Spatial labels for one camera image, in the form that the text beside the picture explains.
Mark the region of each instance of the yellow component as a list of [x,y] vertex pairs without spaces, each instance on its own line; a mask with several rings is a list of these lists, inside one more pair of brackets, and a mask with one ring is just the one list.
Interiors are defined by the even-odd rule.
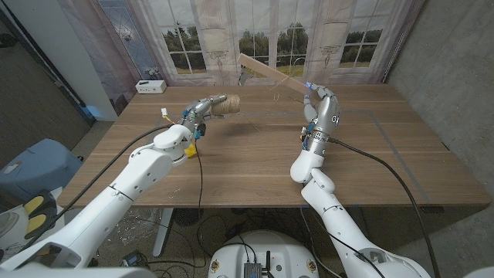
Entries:
[[43,203],[43,197],[42,196],[37,196],[33,198],[31,201],[27,202],[24,205],[25,211],[28,213],[28,215],[31,214],[31,212],[34,212],[36,208],[39,207]]
[[171,120],[168,116],[164,116],[164,115],[163,115],[163,118],[164,118],[165,120],[168,120],[168,121],[169,121],[169,122],[171,122],[172,124],[175,124],[175,122],[174,122],[174,121],[172,121],[172,120]]
[[191,158],[194,156],[194,154],[197,154],[198,152],[195,150],[194,144],[191,144],[188,148],[184,150],[185,154]]
[[30,232],[36,230],[41,225],[43,225],[45,221],[46,221],[46,215],[37,215],[31,218],[28,222],[28,230],[25,232],[25,234],[27,235]]

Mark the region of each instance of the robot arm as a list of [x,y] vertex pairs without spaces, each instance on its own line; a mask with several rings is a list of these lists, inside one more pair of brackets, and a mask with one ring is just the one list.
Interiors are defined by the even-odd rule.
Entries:
[[211,115],[211,106],[223,100],[225,95],[196,100],[189,105],[179,124],[157,135],[152,144],[133,151],[125,169],[74,220],[5,261],[0,270],[13,271],[50,247],[60,249],[51,267],[86,267],[133,202],[172,168],[187,161],[184,150],[194,137],[200,137],[198,126],[219,117]]
[[[333,181],[319,167],[323,165],[324,151],[327,142],[330,141],[330,134],[340,121],[340,106],[337,98],[326,87],[313,83],[306,85],[315,90],[322,101],[316,112],[309,98],[304,100],[304,114],[309,126],[303,129],[302,151],[290,169],[292,179],[305,185],[302,196],[321,216],[330,234],[366,256],[384,277],[430,277],[412,259],[389,253],[370,242],[333,194]],[[348,277],[381,277],[360,254],[334,238],[331,238],[331,241]]]

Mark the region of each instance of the wire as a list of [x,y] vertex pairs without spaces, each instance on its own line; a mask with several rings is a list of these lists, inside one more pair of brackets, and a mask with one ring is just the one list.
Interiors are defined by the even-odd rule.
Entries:
[[252,252],[254,253],[254,263],[257,263],[257,255],[255,254],[254,249],[249,244],[246,244],[246,243],[243,243],[243,242],[232,242],[232,243],[223,244],[223,247],[225,247],[225,246],[232,246],[232,245],[238,245],[238,244],[249,247],[252,250]]
[[42,234],[44,234],[46,231],[48,231],[52,225],[55,225],[55,222],[60,219],[83,195],[84,193],[86,193],[90,188],[91,186],[93,186],[93,184],[98,180],[98,178],[101,177],[101,175],[106,171],[108,170],[108,168],[122,155],[124,154],[124,152],[129,148],[131,147],[134,143],[136,143],[137,141],[139,141],[140,139],[142,139],[143,137],[146,137],[147,135],[149,134],[152,134],[153,132],[155,131],[159,131],[159,130],[162,130],[162,129],[165,129],[165,128],[170,128],[173,124],[167,124],[167,125],[164,125],[164,126],[161,126],[161,127],[156,127],[156,128],[153,128],[152,130],[150,131],[147,131],[145,132],[144,134],[141,134],[139,135],[138,137],[136,137],[135,139],[133,139],[129,144],[127,144],[127,146],[125,146],[122,151],[120,151],[110,162],[108,162],[107,166],[105,166],[99,173],[98,175],[96,175],[96,177],[93,178],[93,180],[90,181],[89,184],[86,185],[85,188],[83,188],[83,190],[81,190],[79,192],[79,194],[72,200],[70,201],[70,203],[59,213],[57,214],[53,219],[52,221],[50,222],[49,225],[46,225],[45,228],[43,228],[43,230],[38,233],[36,236],[34,236],[31,240],[29,240],[29,242],[24,245],[24,247],[22,247],[22,249],[19,251],[23,251],[25,249],[28,249],[30,246],[32,246],[32,244],[34,242],[36,242],[36,240],[39,239],[39,237],[41,237]]
[[198,240],[198,243],[199,243],[199,246],[201,247],[202,249],[202,252],[204,252],[206,255],[208,255],[210,258],[212,258],[212,255],[208,252],[208,250],[206,250],[206,248],[202,245],[202,242],[201,242],[201,237],[202,237],[202,234],[201,234],[201,237],[199,237],[199,233],[201,231],[201,227],[202,225],[208,221],[209,219],[211,218],[220,218],[222,221],[223,221],[223,225],[225,226],[225,232],[227,232],[227,226],[226,226],[226,221],[219,215],[211,215],[209,217],[207,217],[206,219],[204,219],[204,221],[201,222],[201,224],[198,225],[198,229],[197,229],[197,232],[195,233],[196,235],[196,239]]
[[154,273],[156,273],[157,271],[163,271],[163,274],[161,274],[160,278],[163,278],[164,274],[168,274],[168,277],[171,278],[171,274],[166,271],[166,270],[153,270]]
[[362,154],[363,156],[374,159],[375,161],[384,165],[396,177],[396,179],[400,182],[400,184],[403,187],[403,189],[405,190],[405,192],[407,192],[407,195],[410,198],[410,202],[414,207],[415,214],[417,215],[417,218],[418,218],[418,221],[420,223],[421,230],[422,230],[422,234],[424,236],[425,244],[427,245],[427,249],[429,251],[429,256],[431,257],[432,268],[434,269],[435,278],[440,278],[441,274],[439,273],[438,262],[436,261],[436,258],[435,258],[434,250],[433,250],[432,244],[431,244],[431,239],[429,239],[429,235],[425,231],[425,225],[424,225],[424,222],[422,221],[421,213],[420,213],[420,210],[418,209],[417,202],[415,201],[415,198],[412,195],[412,193],[410,192],[410,189],[408,188],[408,186],[404,183],[403,179],[401,179],[400,175],[388,163],[386,163],[386,161],[384,161],[378,157],[375,157],[372,154],[368,154],[365,151],[361,151],[355,147],[352,147],[348,144],[345,144],[345,143],[338,141],[337,139],[334,139],[331,137],[330,137],[330,142],[334,143],[334,144],[339,144],[339,145],[341,145],[341,146],[343,146],[343,147],[345,147],[351,151],[355,151],[358,154]]
[[199,217],[201,216],[201,199],[202,199],[203,177],[202,177],[202,163],[201,163],[201,157],[199,156],[199,149],[198,149],[198,142],[197,142],[197,140],[195,141],[195,152],[198,155],[199,169],[201,170],[201,191],[199,193],[199,205],[198,205],[198,219],[199,219]]
[[243,244],[244,244],[244,248],[245,248],[245,254],[247,254],[247,263],[250,263],[250,259],[249,259],[249,252],[247,252],[247,246],[245,244],[245,241],[244,239],[242,238],[242,236],[239,234],[239,238],[240,240],[242,240]]
[[170,267],[168,267],[168,268],[165,270],[165,272],[166,272],[166,273],[168,273],[168,270],[170,270],[170,269],[172,269],[172,268],[174,268],[174,267],[178,267],[179,269],[184,270],[185,275],[186,275],[186,276],[187,276],[187,278],[188,278],[188,272],[187,272],[187,270],[186,270],[183,266],[170,266]]
[[317,220],[317,217],[314,215],[314,218],[316,219],[316,221],[319,223],[319,225],[321,226],[321,228],[324,229],[324,231],[330,235],[330,237],[332,237],[333,239],[335,239],[336,241],[338,241],[339,243],[343,244],[344,246],[346,246],[347,248],[349,249],[352,249],[352,251],[354,251],[355,253],[358,254],[358,257],[360,259],[364,259],[366,262],[368,262],[376,271],[377,273],[379,273],[379,275],[381,275],[382,278],[385,278],[383,273],[362,253],[358,252],[354,247],[352,246],[349,246],[348,244],[346,244],[345,242],[343,242],[341,239],[338,239],[336,236],[333,236],[330,232],[328,232],[326,230],[326,228],[323,226],[323,224],[321,224],[321,222],[319,222],[319,220]]
[[195,265],[195,254],[194,254],[194,250],[192,249],[192,244],[191,244],[191,242],[187,239],[187,237],[186,237],[186,236],[184,236],[184,234],[182,234],[181,232],[178,232],[178,231],[176,231],[175,229],[172,229],[172,228],[170,228],[170,227],[168,227],[168,226],[166,226],[166,225],[163,225],[163,224],[161,224],[161,223],[158,223],[158,222],[153,222],[153,221],[151,221],[151,220],[141,219],[141,218],[138,218],[138,217],[136,217],[136,220],[139,220],[139,221],[146,221],[146,222],[149,222],[149,223],[153,223],[153,224],[155,224],[155,225],[160,225],[160,226],[163,226],[163,227],[165,227],[165,228],[167,228],[167,229],[170,229],[172,232],[176,232],[178,235],[180,235],[181,237],[183,237],[183,238],[185,239],[185,241],[187,242],[189,249],[191,250],[191,254],[192,254],[192,261],[194,262],[194,264],[187,263],[187,262],[182,262],[182,261],[178,261],[178,260],[158,260],[158,261],[150,261],[150,262],[148,262],[148,261],[147,261],[147,258],[146,258],[147,264],[154,264],[154,263],[182,263],[182,264],[184,264],[184,265],[191,266],[191,267],[193,267],[193,268],[203,268],[203,267],[205,267],[205,266],[206,266],[206,258],[204,258],[204,265],[203,265],[203,266],[196,266],[196,265]]
[[185,275],[186,275],[187,277],[189,277],[187,270],[186,270],[183,266],[170,266],[170,267],[168,267],[168,268],[167,268],[167,269],[165,269],[165,270],[153,270],[153,272],[163,271],[163,274],[161,274],[161,277],[163,277],[163,276],[164,276],[164,274],[168,274],[168,275],[169,275],[169,277],[170,277],[170,278],[172,278],[172,276],[171,276],[170,272],[168,272],[168,270],[170,270],[170,269],[172,269],[172,268],[174,268],[174,267],[178,267],[178,268],[180,268],[181,270],[184,270]]
[[303,211],[302,211],[302,208],[300,208],[300,214],[302,215],[302,218],[303,218],[303,222],[306,223],[306,227],[307,227],[307,231],[309,232],[309,237],[310,237],[310,246],[312,247],[312,254],[314,255],[314,258],[316,258],[316,261],[327,271],[329,272],[330,274],[332,274],[333,276],[335,276],[336,278],[341,278],[340,275],[338,275],[337,273],[335,273],[334,271],[332,271],[329,267],[325,266],[323,264],[323,262],[321,262],[321,260],[319,259],[319,257],[317,256],[316,254],[316,250],[314,249],[314,241],[312,240],[312,233],[310,231],[310,228],[309,228],[309,224],[307,224],[307,221],[306,221],[306,216],[303,214]]
[[282,217],[281,217],[280,213],[281,213],[281,214],[284,214],[284,215],[288,215],[290,218],[292,218],[292,220],[293,220],[293,221],[294,221],[294,222],[298,225],[298,227],[299,227],[299,232],[300,232],[300,234],[301,234],[301,236],[302,236],[302,239],[303,239],[303,240],[301,240],[301,241],[302,241],[302,242],[304,242],[305,244],[307,244],[307,237],[306,237],[306,233],[304,232],[304,229],[303,229],[303,227],[302,227],[302,224],[300,224],[300,221],[299,221],[299,220],[297,220],[297,219],[295,218],[295,216],[293,216],[293,215],[289,214],[288,212],[280,212],[277,208],[275,208],[275,212],[276,212],[276,214],[278,215],[278,217],[279,217],[279,219],[281,220],[281,222],[282,222],[282,224],[283,224],[283,225],[285,225],[285,223],[283,222],[283,219],[282,219]]

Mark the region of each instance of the wooden stick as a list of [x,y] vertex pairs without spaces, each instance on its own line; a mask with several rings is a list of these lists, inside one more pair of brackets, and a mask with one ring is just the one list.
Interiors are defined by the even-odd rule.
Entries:
[[298,80],[295,80],[284,73],[279,72],[276,69],[270,68],[269,66],[259,62],[256,59],[253,59],[247,56],[244,53],[240,53],[239,63],[243,66],[250,68],[251,70],[255,70],[258,73],[264,74],[269,78],[273,78],[276,81],[279,81],[282,85],[288,86],[296,91],[301,92],[303,95],[310,94],[311,90],[306,87],[306,85]]

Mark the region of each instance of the wooden table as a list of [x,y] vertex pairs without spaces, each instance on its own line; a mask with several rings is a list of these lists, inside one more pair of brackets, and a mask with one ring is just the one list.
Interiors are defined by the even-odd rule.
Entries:
[[[194,99],[216,93],[241,97],[241,114],[207,122],[198,141],[204,172],[202,207],[298,207],[305,205],[302,185],[289,170],[301,150],[306,125],[302,94],[278,86],[168,87],[159,95],[136,95],[84,162],[58,202],[66,205],[129,141],[166,124]],[[329,86],[342,108],[333,137],[388,162],[422,205],[487,205],[491,198],[388,85]],[[135,144],[152,142],[153,136]],[[76,203],[87,205],[127,164],[129,150]],[[381,164],[338,145],[327,148],[321,168],[336,184],[344,205],[410,205],[396,178]],[[175,168],[145,192],[135,205],[197,207],[201,176],[197,157]]]

